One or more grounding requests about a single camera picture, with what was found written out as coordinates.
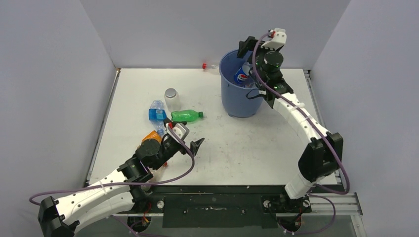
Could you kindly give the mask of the pepsi bottle blue cap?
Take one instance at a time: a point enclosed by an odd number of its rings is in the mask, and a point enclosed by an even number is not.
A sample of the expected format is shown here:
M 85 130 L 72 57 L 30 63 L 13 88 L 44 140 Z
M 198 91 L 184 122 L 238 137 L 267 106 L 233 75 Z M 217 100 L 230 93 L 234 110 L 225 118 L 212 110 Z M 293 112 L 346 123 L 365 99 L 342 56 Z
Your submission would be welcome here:
M 238 71 L 234 74 L 234 83 L 240 87 L 252 87 L 253 79 L 250 76 L 252 66 L 250 63 L 245 62 Z

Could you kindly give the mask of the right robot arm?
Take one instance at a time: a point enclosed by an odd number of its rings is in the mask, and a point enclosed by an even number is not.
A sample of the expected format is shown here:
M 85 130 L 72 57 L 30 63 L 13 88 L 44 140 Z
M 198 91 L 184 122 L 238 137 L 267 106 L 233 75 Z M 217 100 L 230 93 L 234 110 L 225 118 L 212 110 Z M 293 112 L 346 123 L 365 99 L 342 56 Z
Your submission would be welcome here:
M 298 172 L 284 187 L 285 194 L 279 198 L 285 211 L 293 211 L 304 197 L 318 185 L 319 181 L 341 168 L 343 138 L 339 133 L 330 133 L 322 127 L 305 109 L 294 90 L 285 81 L 280 67 L 283 55 L 280 50 L 285 45 L 285 35 L 271 36 L 269 41 L 249 36 L 239 42 L 238 58 L 250 52 L 250 77 L 258 90 L 258 97 L 278 112 L 306 142 L 300 159 Z

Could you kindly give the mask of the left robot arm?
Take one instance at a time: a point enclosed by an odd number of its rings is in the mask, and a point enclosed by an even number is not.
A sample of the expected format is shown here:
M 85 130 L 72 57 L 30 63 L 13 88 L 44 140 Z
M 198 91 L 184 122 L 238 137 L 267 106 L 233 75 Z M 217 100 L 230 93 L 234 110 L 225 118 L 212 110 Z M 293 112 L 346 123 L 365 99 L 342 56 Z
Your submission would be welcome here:
M 151 186 L 151 170 L 158 170 L 176 153 L 194 157 L 204 138 L 184 144 L 185 135 L 169 132 L 164 138 L 143 139 L 131 158 L 110 174 L 67 196 L 40 202 L 38 222 L 45 237 L 73 237 L 88 225 L 119 212 L 142 212 L 147 207 L 144 186 Z

